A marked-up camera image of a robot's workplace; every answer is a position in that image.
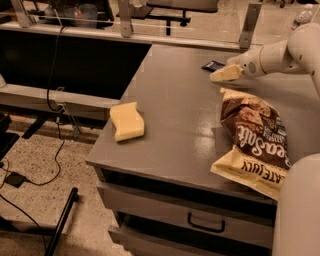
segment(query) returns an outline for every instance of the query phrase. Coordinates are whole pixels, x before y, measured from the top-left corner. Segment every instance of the cabinet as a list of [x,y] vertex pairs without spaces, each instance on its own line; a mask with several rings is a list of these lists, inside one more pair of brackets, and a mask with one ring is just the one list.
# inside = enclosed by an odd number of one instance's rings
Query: cabinet
[[[144,136],[117,143],[108,122],[90,151],[86,162],[118,221],[108,232],[133,254],[271,254],[276,202],[210,172],[232,142],[219,122],[220,86],[201,66],[236,55],[152,45],[120,100],[137,102]],[[320,101],[309,76],[275,74],[239,83],[235,89],[279,111],[292,163],[320,151]]]

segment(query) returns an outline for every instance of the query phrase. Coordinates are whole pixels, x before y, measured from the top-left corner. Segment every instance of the power cord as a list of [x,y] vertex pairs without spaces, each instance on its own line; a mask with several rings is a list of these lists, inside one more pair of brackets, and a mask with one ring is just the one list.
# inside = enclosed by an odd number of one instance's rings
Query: power cord
[[[61,27],[61,29],[60,29],[60,31],[59,31],[59,34],[58,34],[58,36],[57,36],[57,38],[56,38],[54,57],[53,57],[53,62],[52,62],[52,66],[51,66],[51,72],[50,72],[50,76],[49,76],[49,80],[48,80],[48,89],[47,89],[47,104],[48,104],[48,107],[49,107],[52,111],[58,112],[58,117],[57,117],[57,120],[56,120],[56,124],[57,124],[57,127],[58,127],[58,134],[59,134],[59,139],[60,139],[60,140],[62,140],[62,138],[61,138],[61,131],[60,131],[60,117],[61,117],[61,115],[64,113],[65,110],[64,110],[64,108],[61,107],[61,106],[60,106],[60,107],[57,107],[56,109],[54,109],[54,108],[51,106],[49,93],[50,93],[50,85],[51,85],[52,75],[53,75],[53,72],[54,72],[55,63],[56,63],[56,58],[57,58],[59,37],[60,37],[60,35],[61,35],[61,33],[62,33],[62,31],[63,31],[64,28],[65,28],[65,26]],[[29,183],[31,183],[31,184],[33,184],[33,185],[36,185],[36,186],[44,186],[44,185],[47,185],[47,184],[51,183],[52,181],[54,181],[54,180],[59,176],[59,174],[61,173],[61,166],[60,166],[60,163],[59,163],[58,160],[57,160],[57,157],[58,157],[58,155],[59,155],[59,153],[60,153],[60,151],[61,151],[64,143],[65,143],[65,140],[62,140],[62,143],[61,143],[58,151],[56,152],[56,155],[55,155],[54,160],[55,160],[56,164],[58,165],[58,173],[57,173],[51,180],[46,181],[46,182],[43,182],[43,183],[40,183],[40,184],[35,183],[35,182],[33,182],[33,181],[31,181],[31,180],[29,180],[29,179],[27,179],[27,178],[25,179],[25,181],[26,181],[26,182],[29,182]],[[8,167],[7,167],[7,169],[5,169],[5,168],[4,168],[4,163],[3,163],[3,162],[0,162],[0,168],[3,169],[3,170],[6,172],[5,177],[4,177],[4,179],[3,179],[3,181],[2,181],[2,183],[1,183],[1,185],[0,185],[0,189],[3,187],[3,185],[4,185],[4,183],[5,183],[5,180],[6,180],[7,176],[8,176],[8,173],[10,172],[10,171],[9,171],[9,164],[10,164],[10,162],[9,162],[9,160],[8,160],[7,158],[4,157],[4,159],[7,161]],[[26,216],[37,226],[37,228],[38,228],[39,230],[42,230],[42,228],[40,227],[40,225],[39,225],[28,213],[26,213],[24,210],[22,210],[20,207],[18,207],[18,206],[15,205],[14,203],[10,202],[10,201],[9,201],[8,199],[6,199],[3,195],[0,194],[0,197],[1,197],[4,201],[6,201],[8,204],[10,204],[11,206],[15,207],[15,208],[18,209],[20,212],[22,212],[24,215],[26,215]],[[42,240],[43,240],[44,250],[46,251],[46,250],[47,250],[47,245],[46,245],[45,237],[44,237],[44,235],[41,235],[41,236],[42,236]]]
[[58,43],[59,43],[59,38],[60,38],[60,35],[62,33],[62,31],[66,28],[66,26],[63,26],[60,28],[60,31],[58,33],[58,36],[56,38],[56,43],[55,43],[55,48],[54,48],[54,55],[53,55],[53,61],[52,61],[52,65],[51,65],[51,71],[50,71],[50,75],[49,75],[49,80],[48,80],[48,88],[47,88],[47,105],[48,107],[54,111],[54,112],[58,112],[57,109],[53,108],[50,104],[50,86],[51,86],[51,80],[52,80],[52,76],[53,76],[53,73],[54,73],[54,68],[56,66],[56,59],[57,59],[57,53],[58,53]]
[[[42,230],[42,228],[40,227],[40,225],[28,214],[26,213],[24,210],[22,210],[19,206],[15,205],[14,203],[10,202],[8,199],[6,199],[3,195],[0,194],[0,197],[6,201],[8,204],[12,205],[14,208],[18,209],[20,212],[22,212],[24,215],[26,215],[36,226],[39,230]],[[47,245],[46,245],[46,240],[44,238],[44,235],[41,234],[42,236],[42,241],[43,241],[43,246],[44,246],[44,251],[47,250]]]
[[[10,172],[9,171],[9,166],[10,166],[10,162],[8,160],[8,158],[4,157],[4,159],[7,161],[7,164],[8,164],[8,167],[5,169],[4,168],[4,163],[3,162],[0,162],[0,168],[2,170],[4,170],[6,172],[5,174],[5,177],[1,183],[1,186],[0,186],[0,189],[3,187],[4,183],[5,183],[5,180],[8,176],[8,173]],[[28,214],[26,213],[24,210],[22,210],[19,206],[15,205],[14,203],[10,202],[7,198],[5,198],[3,195],[0,194],[0,197],[6,201],[8,204],[12,205],[13,207],[15,207],[16,209],[18,209],[20,212],[22,212],[24,215],[26,215],[36,226],[39,230],[42,230],[42,228],[40,227],[40,225]],[[44,250],[46,251],[47,250],[47,245],[46,245],[46,240],[44,238],[44,235],[41,235],[42,236],[42,241],[43,241],[43,246],[44,246]]]
[[[58,127],[59,139],[62,140],[59,122],[57,122],[57,127]],[[26,181],[26,182],[29,182],[29,183],[31,183],[31,184],[33,184],[33,185],[35,185],[35,186],[44,186],[44,185],[47,185],[47,184],[51,183],[52,181],[54,181],[54,180],[59,176],[59,174],[61,173],[61,165],[60,165],[60,163],[58,162],[57,157],[58,157],[58,155],[59,155],[59,153],[60,153],[60,151],[61,151],[64,143],[65,143],[65,140],[62,140],[62,143],[61,143],[61,145],[60,145],[60,147],[59,147],[59,149],[58,149],[58,151],[57,151],[57,153],[56,153],[56,155],[55,155],[55,157],[54,157],[54,161],[56,162],[56,164],[57,164],[57,166],[58,166],[58,173],[57,173],[51,180],[46,181],[46,182],[43,182],[43,183],[35,183],[35,182],[33,182],[33,181],[31,181],[31,180],[29,180],[29,179],[26,178],[25,181]]]
[[4,159],[7,161],[8,167],[7,167],[7,169],[4,169],[4,168],[3,168],[3,167],[4,167],[4,163],[3,163],[3,162],[0,162],[0,168],[6,172],[6,174],[5,174],[5,176],[4,176],[4,179],[3,179],[3,181],[2,181],[2,183],[1,183],[1,185],[0,185],[0,189],[3,187],[4,182],[5,182],[5,180],[6,180],[7,176],[8,176],[8,173],[9,173],[9,165],[10,165],[10,162],[9,162],[8,158],[4,157]]

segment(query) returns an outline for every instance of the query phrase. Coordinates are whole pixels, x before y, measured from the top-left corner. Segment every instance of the yellow sponge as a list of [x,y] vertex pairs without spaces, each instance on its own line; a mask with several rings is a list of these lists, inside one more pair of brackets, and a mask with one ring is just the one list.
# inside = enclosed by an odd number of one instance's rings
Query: yellow sponge
[[210,74],[210,80],[212,82],[221,82],[239,79],[243,69],[238,64],[231,64],[221,69],[216,70]]
[[110,118],[116,127],[116,141],[127,140],[144,134],[144,121],[137,112],[137,102],[112,106],[110,108]]

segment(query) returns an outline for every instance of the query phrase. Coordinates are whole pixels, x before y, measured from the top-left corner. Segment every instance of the drawer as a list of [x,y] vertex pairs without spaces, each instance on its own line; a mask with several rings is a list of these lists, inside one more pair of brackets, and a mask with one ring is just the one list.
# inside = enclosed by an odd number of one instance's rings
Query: drawer
[[273,220],[112,183],[98,183],[106,208],[257,246],[272,248]]
[[139,256],[269,256],[271,250],[127,215],[109,226],[114,243]]

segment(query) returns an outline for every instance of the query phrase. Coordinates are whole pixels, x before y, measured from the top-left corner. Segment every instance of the drawer handle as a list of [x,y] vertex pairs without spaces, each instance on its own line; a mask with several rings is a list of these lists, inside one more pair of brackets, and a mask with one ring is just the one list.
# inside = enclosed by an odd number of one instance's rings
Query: drawer handle
[[226,222],[224,220],[221,221],[221,228],[220,229],[203,227],[203,226],[192,223],[191,217],[192,217],[191,212],[189,212],[188,213],[188,224],[194,228],[202,229],[202,230],[213,232],[213,233],[222,233],[222,232],[224,232],[224,229],[226,227]]

